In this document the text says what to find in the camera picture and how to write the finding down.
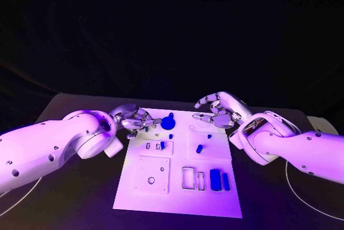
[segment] metal robot hand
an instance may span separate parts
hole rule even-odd
[[[157,128],[157,124],[162,122],[161,118],[154,119],[148,111],[134,103],[121,105],[110,111],[110,115],[118,123],[118,129],[126,128],[131,131],[128,139],[136,138],[141,130],[148,126]]]
[[[246,103],[229,92],[217,92],[201,98],[196,108],[209,102],[212,102],[210,109],[216,115],[196,113],[193,117],[220,128],[232,128],[236,122],[242,125],[254,115]]]

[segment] black curtain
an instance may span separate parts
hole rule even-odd
[[[344,134],[344,0],[0,3],[0,132],[58,92],[196,102],[228,90]]]

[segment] rectangular hole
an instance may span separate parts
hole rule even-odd
[[[194,168],[183,168],[183,188],[196,189]]]
[[[204,173],[197,173],[197,180],[199,180],[199,190],[204,191]]]

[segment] robotic hand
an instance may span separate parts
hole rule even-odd
[[[277,113],[255,114],[245,102],[230,93],[219,92],[197,102],[196,108],[210,105],[215,116],[196,113],[194,118],[220,128],[235,127],[229,139],[262,165],[280,156],[306,173],[344,184],[344,137],[298,127]]]
[[[63,120],[47,121],[0,136],[0,193],[32,182],[60,169],[74,154],[83,159],[103,150],[113,157],[123,148],[118,130],[138,136],[147,126],[157,127],[161,119],[135,104],[119,106],[109,114],[82,110]]]

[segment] robotic arm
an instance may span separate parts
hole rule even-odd
[[[113,157],[123,148],[118,130],[136,137],[147,126],[161,123],[135,104],[119,106],[109,114],[82,110],[60,121],[47,121],[0,136],[0,193],[32,182],[60,169],[74,154],[83,159],[103,150]]]
[[[196,108],[209,102],[216,115],[196,113],[193,117],[220,128],[239,123],[230,142],[259,164],[269,164],[281,156],[303,172],[344,184],[343,136],[316,131],[301,133],[277,113],[252,113],[245,102],[228,92],[206,96]]]

